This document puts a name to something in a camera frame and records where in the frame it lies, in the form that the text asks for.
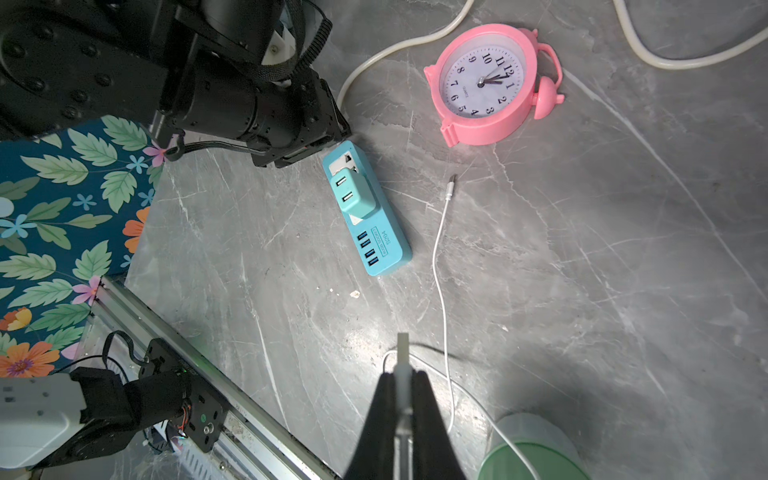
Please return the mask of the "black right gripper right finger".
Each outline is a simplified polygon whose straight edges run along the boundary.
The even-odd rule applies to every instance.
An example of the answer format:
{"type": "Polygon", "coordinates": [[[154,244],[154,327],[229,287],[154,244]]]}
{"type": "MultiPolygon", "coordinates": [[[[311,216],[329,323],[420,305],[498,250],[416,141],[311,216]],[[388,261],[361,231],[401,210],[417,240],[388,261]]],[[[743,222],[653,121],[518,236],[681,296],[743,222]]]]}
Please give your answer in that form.
{"type": "Polygon", "coordinates": [[[428,374],[415,371],[411,380],[414,479],[466,478],[451,445],[428,374]]]}

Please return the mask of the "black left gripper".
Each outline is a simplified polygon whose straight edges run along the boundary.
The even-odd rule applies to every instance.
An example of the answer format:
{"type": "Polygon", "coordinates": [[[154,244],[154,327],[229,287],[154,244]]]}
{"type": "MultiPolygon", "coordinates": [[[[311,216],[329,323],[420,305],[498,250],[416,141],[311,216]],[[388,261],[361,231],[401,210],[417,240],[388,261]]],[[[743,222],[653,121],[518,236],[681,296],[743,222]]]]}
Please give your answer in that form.
{"type": "Polygon", "coordinates": [[[257,90],[255,119],[245,136],[257,167],[290,166],[351,136],[328,83],[312,69],[288,86],[263,84],[257,90]]]}

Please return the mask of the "teal USB wall charger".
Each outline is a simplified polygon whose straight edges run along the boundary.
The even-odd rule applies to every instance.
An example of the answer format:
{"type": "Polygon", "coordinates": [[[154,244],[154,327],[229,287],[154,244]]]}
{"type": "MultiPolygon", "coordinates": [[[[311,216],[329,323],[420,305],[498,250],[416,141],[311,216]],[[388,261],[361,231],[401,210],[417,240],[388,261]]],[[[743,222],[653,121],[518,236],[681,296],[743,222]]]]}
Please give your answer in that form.
{"type": "Polygon", "coordinates": [[[367,179],[358,171],[344,167],[330,180],[341,211],[357,219],[364,219],[377,208],[377,201],[367,179]]]}

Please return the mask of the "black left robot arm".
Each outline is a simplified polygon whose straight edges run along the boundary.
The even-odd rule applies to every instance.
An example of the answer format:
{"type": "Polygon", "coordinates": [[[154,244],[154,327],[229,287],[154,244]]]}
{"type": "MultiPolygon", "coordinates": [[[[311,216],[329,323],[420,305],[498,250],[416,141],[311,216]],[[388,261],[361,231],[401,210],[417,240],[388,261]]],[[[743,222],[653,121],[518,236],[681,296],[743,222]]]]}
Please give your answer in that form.
{"type": "Polygon", "coordinates": [[[346,139],[313,70],[310,1],[1,5],[1,466],[208,452],[233,406],[169,341],[110,332],[78,358],[130,267],[165,167],[198,151],[283,168],[346,139]]]}

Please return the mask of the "pink alarm clock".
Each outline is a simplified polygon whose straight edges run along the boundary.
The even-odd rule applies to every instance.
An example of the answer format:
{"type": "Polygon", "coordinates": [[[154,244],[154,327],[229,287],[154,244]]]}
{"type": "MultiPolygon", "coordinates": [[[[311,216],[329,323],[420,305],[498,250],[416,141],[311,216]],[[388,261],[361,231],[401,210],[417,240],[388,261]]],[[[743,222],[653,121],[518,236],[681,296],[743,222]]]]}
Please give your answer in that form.
{"type": "Polygon", "coordinates": [[[564,72],[536,29],[488,24],[453,40],[424,69],[447,146],[486,146],[565,101],[564,72]]]}

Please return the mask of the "teal power strip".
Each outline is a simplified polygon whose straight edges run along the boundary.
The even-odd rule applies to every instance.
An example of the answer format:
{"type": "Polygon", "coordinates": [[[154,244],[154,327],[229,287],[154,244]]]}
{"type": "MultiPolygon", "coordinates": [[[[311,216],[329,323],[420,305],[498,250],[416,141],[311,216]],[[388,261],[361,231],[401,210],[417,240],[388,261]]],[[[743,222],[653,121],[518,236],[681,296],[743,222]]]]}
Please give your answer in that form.
{"type": "Polygon", "coordinates": [[[365,153],[347,140],[322,165],[367,274],[383,276],[407,264],[411,247],[365,153]]]}

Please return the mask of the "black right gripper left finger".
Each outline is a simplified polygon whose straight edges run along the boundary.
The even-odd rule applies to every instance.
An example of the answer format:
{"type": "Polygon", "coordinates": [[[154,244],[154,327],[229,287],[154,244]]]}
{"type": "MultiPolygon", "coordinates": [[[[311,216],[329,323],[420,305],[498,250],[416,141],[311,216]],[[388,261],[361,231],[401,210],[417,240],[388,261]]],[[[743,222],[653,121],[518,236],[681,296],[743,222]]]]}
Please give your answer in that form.
{"type": "Polygon", "coordinates": [[[344,480],[392,479],[397,426],[395,379],[380,375],[344,480]]]}

